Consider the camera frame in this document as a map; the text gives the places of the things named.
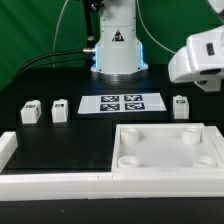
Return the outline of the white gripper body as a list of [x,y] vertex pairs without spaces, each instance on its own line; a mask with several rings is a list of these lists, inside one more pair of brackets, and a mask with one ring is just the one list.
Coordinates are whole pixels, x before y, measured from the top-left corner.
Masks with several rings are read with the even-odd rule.
[[205,92],[218,92],[224,80],[224,25],[191,35],[168,64],[170,81],[194,82]]

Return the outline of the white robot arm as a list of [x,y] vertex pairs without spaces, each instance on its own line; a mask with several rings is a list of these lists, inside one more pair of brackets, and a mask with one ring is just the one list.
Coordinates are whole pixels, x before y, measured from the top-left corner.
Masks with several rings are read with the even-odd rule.
[[[94,77],[112,82],[140,77],[148,69],[136,36],[138,0],[100,0],[100,40],[94,47]],[[224,80],[224,0],[207,0],[223,25],[191,35],[168,64],[173,83],[193,82],[206,92],[221,89]]]

